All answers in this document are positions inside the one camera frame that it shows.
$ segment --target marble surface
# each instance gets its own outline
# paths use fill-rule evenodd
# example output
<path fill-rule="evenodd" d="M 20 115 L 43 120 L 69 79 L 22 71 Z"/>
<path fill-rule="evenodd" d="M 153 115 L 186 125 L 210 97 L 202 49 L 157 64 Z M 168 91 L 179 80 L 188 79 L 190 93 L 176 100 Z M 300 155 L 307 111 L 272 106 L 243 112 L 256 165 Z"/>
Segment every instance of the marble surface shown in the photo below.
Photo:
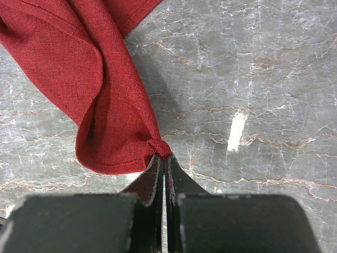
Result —
<path fill-rule="evenodd" d="M 211 193 L 281 193 L 337 252 L 337 2 L 164 0 L 125 42 L 181 166 Z M 118 192 L 0 49 L 0 216 L 26 194 Z"/>

